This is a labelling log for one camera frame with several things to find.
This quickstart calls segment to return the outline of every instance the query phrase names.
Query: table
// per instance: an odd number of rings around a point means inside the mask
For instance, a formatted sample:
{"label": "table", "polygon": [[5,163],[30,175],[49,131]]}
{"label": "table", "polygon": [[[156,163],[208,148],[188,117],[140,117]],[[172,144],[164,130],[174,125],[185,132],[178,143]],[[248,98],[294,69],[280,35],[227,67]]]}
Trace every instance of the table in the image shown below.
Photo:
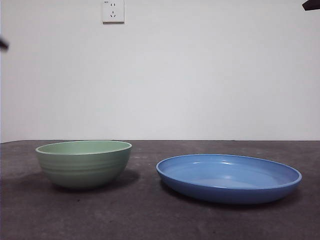
{"label": "table", "polygon": [[[129,140],[124,172],[104,187],[74,191],[51,184],[35,148],[59,140],[1,144],[2,240],[319,240],[320,141]],[[259,205],[183,196],[155,166],[185,154],[234,154],[290,165],[302,173],[291,195]]]}

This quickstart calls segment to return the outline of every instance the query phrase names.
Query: shallow blue dish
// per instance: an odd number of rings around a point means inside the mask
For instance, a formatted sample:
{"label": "shallow blue dish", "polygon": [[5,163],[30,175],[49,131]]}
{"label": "shallow blue dish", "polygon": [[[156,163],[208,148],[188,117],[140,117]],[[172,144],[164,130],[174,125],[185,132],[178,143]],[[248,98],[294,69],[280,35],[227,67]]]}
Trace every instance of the shallow blue dish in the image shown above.
{"label": "shallow blue dish", "polygon": [[302,179],[296,169],[255,157],[195,154],[175,156],[156,165],[173,190],[224,204],[261,204],[291,193]]}

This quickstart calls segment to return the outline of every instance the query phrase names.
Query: ceramic bowl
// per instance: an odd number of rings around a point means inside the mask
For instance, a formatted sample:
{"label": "ceramic bowl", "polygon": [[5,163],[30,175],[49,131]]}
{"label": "ceramic bowl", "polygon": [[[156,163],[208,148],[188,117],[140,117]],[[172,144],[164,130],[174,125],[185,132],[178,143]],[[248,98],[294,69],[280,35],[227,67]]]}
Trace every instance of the ceramic bowl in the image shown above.
{"label": "ceramic bowl", "polygon": [[68,141],[35,149],[42,171],[54,184],[91,189],[115,179],[126,167],[132,145],[123,141]]}
{"label": "ceramic bowl", "polygon": [[296,169],[237,155],[195,154],[160,161],[156,169],[175,191],[223,204],[261,204],[281,199],[300,183]]}

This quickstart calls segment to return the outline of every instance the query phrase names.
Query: electrical outlet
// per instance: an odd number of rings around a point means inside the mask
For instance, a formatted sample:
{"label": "electrical outlet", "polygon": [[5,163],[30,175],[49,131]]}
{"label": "electrical outlet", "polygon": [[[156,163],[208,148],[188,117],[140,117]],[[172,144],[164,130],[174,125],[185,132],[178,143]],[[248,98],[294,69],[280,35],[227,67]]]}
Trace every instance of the electrical outlet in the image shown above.
{"label": "electrical outlet", "polygon": [[102,3],[103,23],[124,23],[125,22],[125,1],[104,0]]}

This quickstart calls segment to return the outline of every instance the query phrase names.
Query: green bowl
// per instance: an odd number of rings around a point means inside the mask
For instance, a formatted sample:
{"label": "green bowl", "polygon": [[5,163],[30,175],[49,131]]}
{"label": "green bowl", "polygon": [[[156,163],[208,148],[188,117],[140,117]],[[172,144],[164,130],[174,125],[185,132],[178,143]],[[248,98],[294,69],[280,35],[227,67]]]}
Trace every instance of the green bowl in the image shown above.
{"label": "green bowl", "polygon": [[125,169],[131,147],[123,141],[68,141],[35,151],[42,171],[54,184],[91,189],[112,181]]}

